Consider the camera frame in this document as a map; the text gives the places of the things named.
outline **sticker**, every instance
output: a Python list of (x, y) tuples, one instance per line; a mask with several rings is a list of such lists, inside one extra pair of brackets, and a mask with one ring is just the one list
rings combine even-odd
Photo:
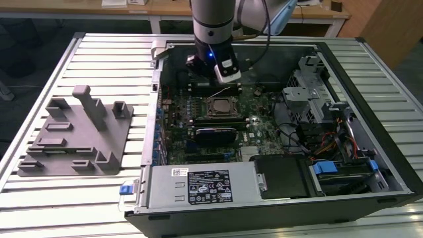
[(186, 175), (187, 175), (187, 168), (171, 169), (171, 176), (186, 176)]
[(141, 14), (146, 14), (146, 11), (129, 11), (129, 13), (141, 13)]
[(229, 170), (189, 172), (187, 195), (190, 205), (232, 202)]

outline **motherboard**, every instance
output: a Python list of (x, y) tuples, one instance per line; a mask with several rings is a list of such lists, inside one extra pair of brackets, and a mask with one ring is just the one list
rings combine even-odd
[(277, 94), (260, 84), (229, 87), (163, 87), (167, 164), (248, 161), (282, 154), (273, 120)]

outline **white table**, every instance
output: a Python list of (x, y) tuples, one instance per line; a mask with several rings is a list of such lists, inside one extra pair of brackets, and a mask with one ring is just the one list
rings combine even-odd
[[(125, 221), (123, 209), (118, 210), (117, 203), (119, 184), (139, 175), (149, 102), (146, 88), (154, 72), (149, 64), (150, 47), (154, 40), (174, 42), (191, 39), (185, 35), (141, 34), (85, 34), (71, 39), (0, 162), (1, 238), (143, 237)], [(366, 44), (352, 38), (273, 37), (272, 41), (322, 41), (328, 44), (404, 156), (423, 177), (423, 108)], [(51, 97), (65, 97), (69, 104), (77, 104), (78, 100), (70, 98), (71, 87), (77, 84), (87, 84), (91, 96), (98, 97), (103, 104), (118, 100), (134, 107), (121, 170), (115, 176), (21, 178), (15, 175), (15, 165), (45, 121), (47, 113), (43, 107)], [(341, 99), (336, 85), (333, 89)], [(126, 205), (130, 206), (134, 196), (126, 198)], [(409, 238), (423, 236), (421, 221), (423, 206), (418, 201), (381, 210), (349, 223), (195, 237), (301, 238), (308, 234), (313, 238)]]

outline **barcode sticker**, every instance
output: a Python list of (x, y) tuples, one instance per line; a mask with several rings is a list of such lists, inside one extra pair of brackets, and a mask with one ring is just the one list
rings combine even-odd
[(187, 175), (187, 168), (171, 169), (171, 176), (186, 176), (186, 175)]

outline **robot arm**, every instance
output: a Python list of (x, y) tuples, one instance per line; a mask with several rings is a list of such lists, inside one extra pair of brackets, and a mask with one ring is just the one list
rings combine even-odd
[[(266, 32), (262, 0), (190, 0), (194, 45), (186, 66), (200, 76), (216, 78), (220, 84), (240, 78), (240, 66), (232, 49), (233, 23)], [(277, 35), (292, 14), (296, 0), (265, 0), (270, 34)]]

